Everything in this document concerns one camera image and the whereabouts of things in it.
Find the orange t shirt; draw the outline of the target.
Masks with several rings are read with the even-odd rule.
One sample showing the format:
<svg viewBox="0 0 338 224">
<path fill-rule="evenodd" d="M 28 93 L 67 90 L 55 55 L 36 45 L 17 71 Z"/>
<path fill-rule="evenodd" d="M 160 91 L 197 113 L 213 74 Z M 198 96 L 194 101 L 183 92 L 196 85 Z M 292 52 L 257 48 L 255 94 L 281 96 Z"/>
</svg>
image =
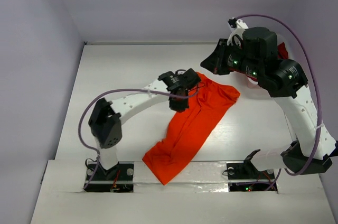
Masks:
<svg viewBox="0 0 338 224">
<path fill-rule="evenodd" d="M 165 137 L 143 156 L 143 162 L 162 185 L 167 185 L 193 160 L 240 97 L 235 87 L 219 84 L 202 73 L 198 75 L 201 83 L 196 96 L 189 99 L 189 109 L 173 116 Z"/>
</svg>

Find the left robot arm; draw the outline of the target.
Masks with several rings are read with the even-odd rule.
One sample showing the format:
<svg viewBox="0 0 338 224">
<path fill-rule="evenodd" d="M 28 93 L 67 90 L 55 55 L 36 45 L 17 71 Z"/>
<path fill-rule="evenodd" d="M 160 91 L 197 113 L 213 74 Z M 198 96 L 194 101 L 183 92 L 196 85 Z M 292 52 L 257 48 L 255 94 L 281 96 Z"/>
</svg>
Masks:
<svg viewBox="0 0 338 224">
<path fill-rule="evenodd" d="M 183 112 L 189 108 L 189 92 L 201 81 L 197 72 L 188 69 L 184 73 L 168 71 L 141 89 L 120 89 L 117 92 L 131 94 L 107 101 L 100 97 L 88 124 L 95 137 L 99 151 L 98 172 L 105 179 L 117 173 L 116 145 L 122 139 L 122 125 L 147 108 L 168 101 L 169 108 Z"/>
</svg>

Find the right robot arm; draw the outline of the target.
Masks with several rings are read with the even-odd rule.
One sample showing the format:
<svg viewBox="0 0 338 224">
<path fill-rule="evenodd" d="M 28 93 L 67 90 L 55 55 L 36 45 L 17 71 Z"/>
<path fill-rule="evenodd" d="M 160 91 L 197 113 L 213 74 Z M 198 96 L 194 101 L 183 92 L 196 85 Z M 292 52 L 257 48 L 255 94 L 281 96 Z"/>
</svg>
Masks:
<svg viewBox="0 0 338 224">
<path fill-rule="evenodd" d="M 337 141 L 322 123 L 301 65 L 280 59 L 277 41 L 277 34 L 265 27 L 237 28 L 228 39 L 218 41 L 200 66 L 216 75 L 238 72 L 255 80 L 283 110 L 296 135 L 289 146 L 250 153 L 243 164 L 246 176 L 254 178 L 268 169 L 324 173 L 332 165 Z"/>
</svg>

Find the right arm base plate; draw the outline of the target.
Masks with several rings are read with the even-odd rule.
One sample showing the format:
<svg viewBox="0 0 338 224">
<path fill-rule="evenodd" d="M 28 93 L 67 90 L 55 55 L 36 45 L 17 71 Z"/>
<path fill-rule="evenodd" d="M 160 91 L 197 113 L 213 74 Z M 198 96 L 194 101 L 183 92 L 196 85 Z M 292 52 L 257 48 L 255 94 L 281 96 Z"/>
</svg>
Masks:
<svg viewBox="0 0 338 224">
<path fill-rule="evenodd" d="M 222 175 L 228 179 L 230 192 L 278 191 L 274 184 L 274 170 L 258 171 L 251 164 L 230 162 L 226 164 Z"/>
</svg>

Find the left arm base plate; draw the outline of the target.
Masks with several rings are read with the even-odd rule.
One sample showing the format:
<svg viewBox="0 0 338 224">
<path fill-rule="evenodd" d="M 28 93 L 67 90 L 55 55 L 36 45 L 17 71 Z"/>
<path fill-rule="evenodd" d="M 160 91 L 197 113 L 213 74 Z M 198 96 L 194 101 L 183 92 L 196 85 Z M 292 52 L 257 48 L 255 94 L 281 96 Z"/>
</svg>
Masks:
<svg viewBox="0 0 338 224">
<path fill-rule="evenodd" d="M 134 162 L 120 162 L 111 171 L 104 172 L 98 167 L 95 174 L 96 163 L 87 164 L 87 174 L 84 181 L 86 192 L 113 192 L 113 193 L 132 193 L 134 190 L 133 175 Z"/>
</svg>

